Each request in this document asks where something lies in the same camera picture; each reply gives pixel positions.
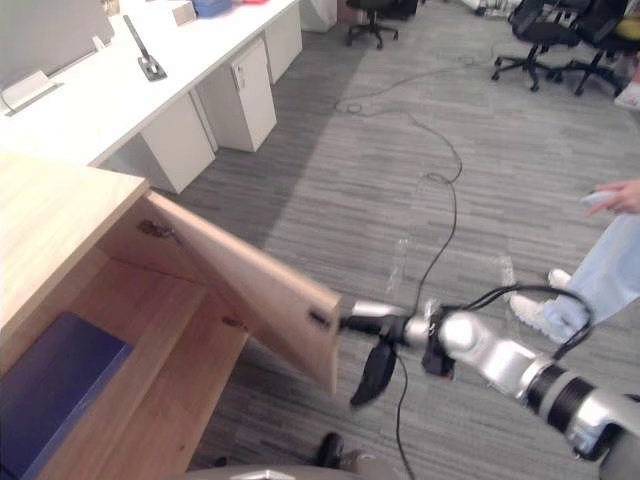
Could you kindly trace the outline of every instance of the blue folder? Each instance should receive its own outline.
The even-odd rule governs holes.
[[[0,379],[0,480],[35,478],[132,347],[63,313]]]

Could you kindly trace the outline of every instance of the robotic arm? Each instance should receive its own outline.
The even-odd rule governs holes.
[[[498,336],[478,315],[440,310],[409,317],[400,307],[360,301],[342,326],[380,337],[352,405],[384,391],[395,367],[396,344],[424,349],[427,373],[451,378],[455,362],[462,362],[562,433],[583,459],[596,461],[606,453],[600,465],[602,480],[640,478],[640,404],[598,388],[543,353]]]

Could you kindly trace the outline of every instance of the black office chair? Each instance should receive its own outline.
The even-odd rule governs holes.
[[[384,44],[380,32],[393,32],[393,39],[398,39],[398,29],[380,25],[377,23],[378,10],[384,10],[393,3],[394,0],[347,0],[347,5],[354,10],[364,10],[367,13],[369,23],[356,24],[349,27],[347,32],[347,46],[351,46],[351,42],[355,37],[359,37],[364,33],[375,35],[378,39],[378,50],[382,50]]]
[[[544,5],[545,0],[523,0],[513,11],[509,17],[513,34],[518,40],[532,43],[533,46],[531,50],[529,50],[527,57],[501,55],[496,58],[496,69],[491,77],[492,80],[498,80],[501,72],[522,68],[529,73],[533,81],[531,91],[537,92],[540,88],[537,70],[544,70],[548,74],[549,72],[555,71],[554,67],[549,67],[537,61],[538,53],[545,53],[550,47],[555,45],[575,47],[580,43],[580,38],[570,28],[557,22],[548,22],[546,19],[540,19]],[[505,61],[510,64],[501,67]]]
[[[623,80],[617,78],[612,69],[600,66],[599,63],[605,54],[612,57],[615,53],[633,53],[640,50],[640,40],[627,40],[615,33],[626,8],[627,0],[594,0],[585,15],[576,20],[574,27],[580,39],[596,48],[598,52],[591,63],[572,60],[558,69],[555,77],[562,78],[562,72],[565,71],[584,72],[574,92],[577,96],[583,94],[584,84],[591,75],[596,75],[612,85],[616,97],[622,92]]]

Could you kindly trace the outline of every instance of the black wire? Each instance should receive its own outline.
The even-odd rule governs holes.
[[[404,403],[404,398],[407,395],[407,389],[409,388],[409,373],[407,372],[407,366],[404,363],[404,360],[397,352],[392,349],[393,355],[400,362],[400,366],[402,367],[402,371],[404,372],[404,386],[402,387],[402,395],[400,395],[400,400],[398,401],[398,406],[396,408],[396,443],[398,444],[398,451],[400,452],[400,457],[402,458],[402,463],[404,463],[404,468],[407,470],[407,474],[409,475],[410,480],[415,480],[416,475],[413,473],[413,469],[409,464],[409,459],[404,452],[404,447],[402,446],[402,440],[400,439],[400,412],[402,411],[402,404]]]
[[[338,100],[335,104],[334,104],[334,110],[338,113],[342,113],[342,114],[347,114],[347,115],[354,115],[354,116],[358,116],[358,117],[363,117],[363,118],[374,118],[374,117],[378,117],[381,115],[391,115],[391,114],[400,114],[400,115],[404,115],[405,117],[407,117],[409,119],[409,121],[411,122],[412,125],[414,125],[415,127],[424,130],[425,132],[434,135],[436,137],[438,137],[440,140],[442,140],[442,142],[444,142],[450,149],[453,158],[456,161],[457,164],[457,169],[455,174],[451,177],[451,178],[447,178],[444,175],[442,175],[441,173],[438,172],[428,172],[426,174],[426,178],[432,182],[436,182],[436,183],[440,183],[441,185],[446,185],[450,188],[451,190],[451,203],[452,203],[452,214],[453,214],[453,218],[452,218],[452,222],[451,222],[451,229],[449,231],[449,236],[447,237],[447,240],[443,243],[442,247],[440,247],[440,250],[438,250],[438,253],[435,255],[435,257],[433,258],[433,260],[431,260],[431,262],[429,263],[429,265],[427,266],[424,275],[422,275],[422,277],[420,278],[420,281],[418,282],[418,286],[417,286],[417,291],[416,291],[416,300],[414,302],[414,306],[413,306],[413,313],[411,314],[411,316],[414,316],[417,311],[418,311],[418,306],[420,304],[420,297],[422,295],[422,289],[424,287],[424,284],[427,280],[427,277],[429,276],[429,273],[431,273],[431,270],[433,269],[433,267],[435,266],[435,264],[437,263],[437,261],[440,259],[440,257],[442,256],[442,254],[445,252],[445,250],[447,249],[447,247],[449,246],[449,244],[451,243],[451,241],[453,240],[453,237],[456,233],[456,229],[457,229],[457,225],[458,225],[458,198],[457,198],[457,194],[456,194],[456,189],[455,189],[455,182],[460,178],[460,176],[462,175],[462,171],[464,169],[464,164],[462,161],[462,157],[460,157],[460,154],[458,153],[458,151],[456,150],[455,146],[453,145],[453,143],[442,133],[440,133],[438,130],[436,130],[435,128],[429,127],[428,125],[425,125],[423,123],[420,123],[411,112],[408,112],[406,110],[402,110],[402,109],[387,109],[387,110],[382,110],[382,111],[378,111],[378,112],[374,112],[374,113],[364,113],[363,112],[363,106],[361,103],[359,102],[354,102],[354,100],[362,100],[362,99],[369,99],[369,98],[374,98],[374,97],[378,97],[380,95],[383,95],[387,92],[390,92],[391,90],[400,87],[402,85],[405,85],[407,83],[416,81],[416,80],[420,80],[423,78],[427,78],[427,77],[431,77],[434,75],[438,75],[441,73],[449,73],[449,72],[455,72],[457,70],[462,70],[465,68],[469,68],[469,67],[473,67],[473,66],[480,66],[483,65],[484,63],[493,60],[493,56],[494,56],[494,48],[499,45],[500,43],[505,43],[505,42],[495,42],[491,45],[491,49],[490,49],[490,53],[489,53],[489,58],[488,59],[483,59],[483,60],[476,60],[470,57],[458,57],[457,60],[461,61],[463,63],[463,65],[457,65],[455,67],[446,67],[446,68],[441,68],[441,69],[437,69],[437,70],[431,70],[431,71],[427,71],[418,75],[414,75],[411,77],[407,77],[404,78],[402,80],[399,80],[393,84],[391,84],[388,87],[376,90],[374,92],[365,94],[365,95],[357,95],[354,97],[348,97],[348,98],[343,98]],[[407,474],[409,475],[409,479],[410,480],[415,480],[416,476],[413,472],[413,469],[411,468],[411,465],[409,464],[409,460],[407,458],[407,455],[404,451],[404,447],[402,446],[402,441],[400,439],[400,413],[402,411],[402,404],[404,402],[405,396],[407,394],[407,389],[409,386],[409,374],[407,372],[407,367],[404,364],[404,361],[402,360],[402,358],[400,356],[398,356],[395,352],[395,350],[393,350],[393,353],[395,355],[395,357],[398,359],[398,361],[400,362],[400,365],[402,366],[402,370],[404,371],[404,378],[405,378],[405,382],[404,382],[404,387],[402,389],[402,395],[400,396],[400,400],[398,402],[398,407],[397,407],[397,411],[396,411],[396,443],[398,445],[398,451],[400,452],[400,456],[402,457],[402,463],[404,463],[404,467],[407,470]]]
[[[440,247],[440,250],[438,250],[438,253],[436,253],[436,256],[433,257],[433,260],[431,260],[431,263],[425,270],[424,275],[422,275],[422,278],[418,282],[418,286],[416,290],[416,300],[413,304],[413,309],[411,311],[411,314],[409,315],[409,318],[413,317],[418,312],[418,307],[420,305],[420,297],[422,296],[422,289],[424,287],[425,282],[427,281],[427,277],[429,276],[429,273],[431,273],[431,270],[435,266],[436,262],[440,259],[444,251],[447,249],[447,247],[451,243],[451,240],[453,240],[453,237],[456,234],[456,230],[458,228],[458,197],[456,195],[456,189],[453,185],[454,182],[455,180],[446,182],[446,184],[451,189],[451,199],[452,199],[451,201],[453,204],[453,220],[451,221],[451,230],[449,231],[449,236],[447,237],[447,240],[442,244],[442,247]]]
[[[585,323],[580,327],[566,342],[564,342],[553,354],[554,360],[560,360],[571,350],[576,348],[582,342],[584,342],[593,329],[594,313],[589,303],[580,295],[570,290],[563,288],[551,287],[548,285],[522,285],[516,283],[514,285],[507,285],[504,287],[494,288],[472,302],[462,305],[443,305],[442,308],[446,310],[468,310],[476,311],[480,310],[487,305],[495,302],[498,298],[510,292],[543,292],[550,293],[552,295],[569,297],[576,302],[580,303],[585,311]]]

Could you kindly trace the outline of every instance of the white shoe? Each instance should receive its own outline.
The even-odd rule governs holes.
[[[640,83],[629,83],[613,103],[627,110],[640,110]]]
[[[553,288],[565,288],[569,280],[571,280],[571,275],[559,268],[554,268],[547,274],[547,281]]]
[[[552,342],[560,344],[566,340],[549,325],[544,316],[542,303],[516,294],[509,299],[509,306],[518,320],[542,333],[545,337],[549,337]]]

